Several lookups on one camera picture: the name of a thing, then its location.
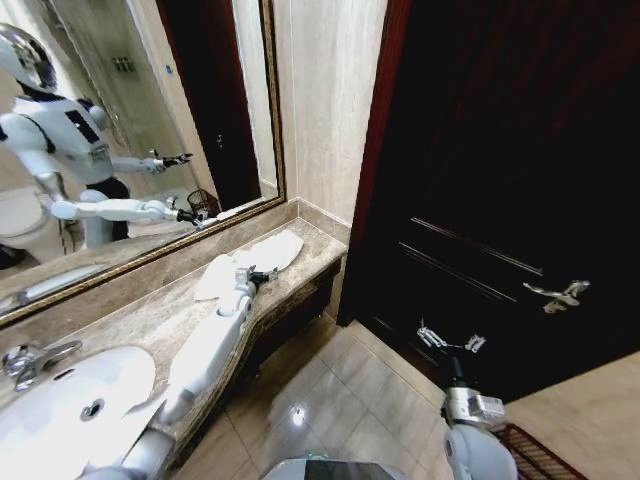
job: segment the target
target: silver door handle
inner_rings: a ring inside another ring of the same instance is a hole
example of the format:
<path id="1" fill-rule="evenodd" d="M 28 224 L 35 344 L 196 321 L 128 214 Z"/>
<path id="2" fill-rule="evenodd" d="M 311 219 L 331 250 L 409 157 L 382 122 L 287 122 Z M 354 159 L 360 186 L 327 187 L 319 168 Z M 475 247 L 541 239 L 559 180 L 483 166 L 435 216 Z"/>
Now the silver door handle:
<path id="1" fill-rule="evenodd" d="M 553 300 L 547 303 L 543 308 L 547 313 L 556 313 L 558 310 L 566 310 L 567 306 L 577 307 L 580 305 L 577 296 L 589 288 L 591 286 L 591 282 L 588 280 L 574 280 L 563 292 L 545 290 L 544 288 L 536 287 L 526 282 L 522 285 L 533 293 L 553 298 Z"/>

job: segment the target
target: mirror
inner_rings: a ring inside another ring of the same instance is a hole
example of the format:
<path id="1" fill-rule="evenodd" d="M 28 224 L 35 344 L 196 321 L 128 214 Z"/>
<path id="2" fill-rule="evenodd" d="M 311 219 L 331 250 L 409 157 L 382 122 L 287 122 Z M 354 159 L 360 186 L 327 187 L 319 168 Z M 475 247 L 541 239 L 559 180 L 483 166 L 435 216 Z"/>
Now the mirror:
<path id="1" fill-rule="evenodd" d="M 269 12 L 0 0 L 0 316 L 284 201 Z"/>

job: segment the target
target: chrome faucet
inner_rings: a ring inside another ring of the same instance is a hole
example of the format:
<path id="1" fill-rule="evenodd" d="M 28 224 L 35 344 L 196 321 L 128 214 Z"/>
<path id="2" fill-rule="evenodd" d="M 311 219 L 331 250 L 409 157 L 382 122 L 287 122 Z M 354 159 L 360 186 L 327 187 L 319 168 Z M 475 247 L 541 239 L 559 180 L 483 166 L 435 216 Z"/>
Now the chrome faucet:
<path id="1" fill-rule="evenodd" d="M 40 373 L 71 355 L 81 346 L 80 340 L 45 349 L 31 344 L 20 345 L 2 356 L 2 370 L 5 375 L 16 378 L 15 391 L 23 392 L 36 381 Z"/>

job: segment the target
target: folded towel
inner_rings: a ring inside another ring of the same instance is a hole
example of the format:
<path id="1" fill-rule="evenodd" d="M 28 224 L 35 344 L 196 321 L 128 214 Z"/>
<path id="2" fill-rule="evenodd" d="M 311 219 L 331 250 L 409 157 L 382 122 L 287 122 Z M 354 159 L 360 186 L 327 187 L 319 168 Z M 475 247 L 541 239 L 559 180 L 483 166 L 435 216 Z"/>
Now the folded towel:
<path id="1" fill-rule="evenodd" d="M 235 271 L 238 268 L 256 267 L 256 272 L 282 271 L 300 253 L 304 242 L 295 233 L 283 230 L 255 245 L 249 250 L 238 250 L 232 256 L 218 255 L 206 268 L 196 285 L 195 301 L 212 300 L 233 290 L 236 286 Z"/>

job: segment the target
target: beige floor tile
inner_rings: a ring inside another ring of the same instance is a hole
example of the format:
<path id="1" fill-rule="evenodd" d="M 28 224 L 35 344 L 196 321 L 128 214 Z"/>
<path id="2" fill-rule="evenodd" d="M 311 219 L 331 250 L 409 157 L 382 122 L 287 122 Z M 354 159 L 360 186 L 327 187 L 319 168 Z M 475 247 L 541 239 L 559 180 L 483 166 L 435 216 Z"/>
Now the beige floor tile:
<path id="1" fill-rule="evenodd" d="M 234 393 L 226 412 L 251 452 L 264 441 L 292 405 L 279 383 L 260 376 Z"/>
<path id="2" fill-rule="evenodd" d="M 353 336 L 338 327 L 326 314 L 315 318 L 302 331 L 300 339 L 329 367 L 332 367 L 355 341 Z"/>
<path id="3" fill-rule="evenodd" d="M 333 372 L 367 407 L 375 401 L 392 370 L 359 341 L 342 354 Z"/>
<path id="4" fill-rule="evenodd" d="M 444 434 L 448 429 L 444 419 L 439 418 L 418 458 L 418 463 L 424 467 L 433 480 L 453 480 L 451 467 L 449 467 L 444 452 Z"/>
<path id="5" fill-rule="evenodd" d="M 240 467 L 231 480 L 260 480 L 260 473 L 253 460 L 249 459 Z"/>
<path id="6" fill-rule="evenodd" d="M 427 472 L 422 465 L 416 463 L 416 468 L 413 469 L 409 476 L 411 480 L 433 480 L 433 477 Z"/>
<path id="7" fill-rule="evenodd" d="M 333 372 L 327 372 L 304 398 L 305 421 L 328 449 L 341 447 L 366 411 L 365 405 Z"/>
<path id="8" fill-rule="evenodd" d="M 227 415 L 222 413 L 175 478 L 231 479 L 248 460 L 249 453 Z"/>
<path id="9" fill-rule="evenodd" d="M 439 418 L 438 410 L 398 375 L 389 376 L 371 412 L 416 459 Z"/>
<path id="10" fill-rule="evenodd" d="M 287 458 L 323 455 L 326 449 L 304 421 L 296 421 L 294 409 L 273 429 L 264 443 L 251 452 L 258 471 L 264 475 Z"/>
<path id="11" fill-rule="evenodd" d="M 293 338 L 262 363 L 262 376 L 279 383 L 293 401 L 301 401 L 329 369 L 307 345 Z"/>
<path id="12" fill-rule="evenodd" d="M 420 373 L 409 362 L 402 358 L 393 349 L 389 348 L 382 340 L 366 329 L 357 320 L 345 329 L 371 350 L 380 360 L 386 363 L 393 371 L 400 375 L 420 395 L 425 397 L 433 406 L 440 408 L 444 401 L 444 392 L 431 380 Z"/>
<path id="13" fill-rule="evenodd" d="M 358 423 L 344 447 L 331 454 L 341 460 L 390 465 L 405 474 L 412 472 L 416 464 L 409 452 L 370 412 Z"/>
<path id="14" fill-rule="evenodd" d="M 315 355 L 283 386 L 284 392 L 294 402 L 301 402 L 311 389 L 329 372 L 322 360 Z"/>

